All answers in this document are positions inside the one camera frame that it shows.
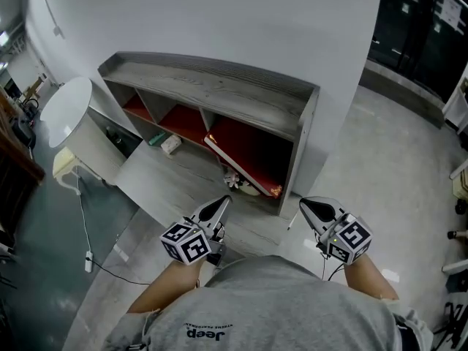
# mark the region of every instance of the green object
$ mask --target green object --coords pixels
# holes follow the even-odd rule
[[[154,135],[150,140],[149,140],[149,145],[154,146],[158,141],[160,141],[167,133],[166,132],[160,132],[156,135]]]

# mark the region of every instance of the gray t-shirt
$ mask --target gray t-shirt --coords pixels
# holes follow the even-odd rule
[[[102,349],[400,350],[396,319],[430,349],[426,324],[398,301],[324,282],[281,257],[257,257],[227,266],[162,312],[124,315]]]

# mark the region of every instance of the gray floor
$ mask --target gray floor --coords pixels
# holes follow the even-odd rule
[[[40,100],[41,107],[49,97]],[[84,271],[88,247],[79,199],[52,177],[53,158],[60,148],[49,148],[47,129],[38,118],[35,132],[34,156],[46,176],[18,225],[16,263],[0,267],[18,290],[0,285],[0,298],[7,302],[19,350],[61,350],[97,271]],[[94,259],[103,261],[137,206],[117,188],[80,174]]]
[[[367,221],[374,231],[369,255],[431,328],[447,297],[440,268],[464,256],[462,245],[449,241],[446,232],[466,227],[466,217],[453,210],[456,199],[448,175],[467,156],[454,132],[439,130],[359,87],[337,147],[312,190],[312,195],[335,197]],[[322,276],[323,260],[314,248],[313,232],[301,215],[292,225],[276,253]],[[158,240],[163,230],[139,211],[117,242],[128,260],[112,251],[106,266],[128,279],[150,282],[170,262]],[[327,261],[325,278],[337,265]],[[345,283],[342,272],[333,280]],[[64,350],[98,350],[143,290],[99,272]]]
[[[436,127],[444,125],[442,99],[392,69],[367,60],[359,84],[412,110]]]

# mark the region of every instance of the white round table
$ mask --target white round table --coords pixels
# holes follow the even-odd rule
[[[49,146],[63,144],[109,184],[114,184],[124,155],[107,139],[86,111],[93,99],[88,78],[74,78],[46,104],[41,120],[49,130]]]

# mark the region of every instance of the black wire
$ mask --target black wire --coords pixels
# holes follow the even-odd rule
[[[325,256],[323,256],[323,270],[322,270],[322,281],[323,281],[323,276],[325,275]]]
[[[344,270],[344,264],[341,264],[341,265],[338,265],[338,268],[335,269],[335,271],[331,274],[331,276],[328,277],[328,281],[331,280],[331,277],[333,277],[333,275],[339,271],[343,271]]]
[[[129,282],[130,284],[142,284],[141,282],[133,282],[133,281],[129,281],[128,279],[125,279],[124,277],[120,277],[120,276],[117,276],[116,274],[112,273],[111,271],[108,271],[106,268],[103,268],[101,265],[99,265],[98,263],[96,263],[94,260],[91,260],[89,257],[86,258],[88,261],[92,261],[94,264],[96,264],[97,266],[99,266],[103,271],[106,271],[108,272],[109,274],[112,274],[114,277],[116,278],[120,278],[120,279],[123,279],[124,281],[127,281]]]

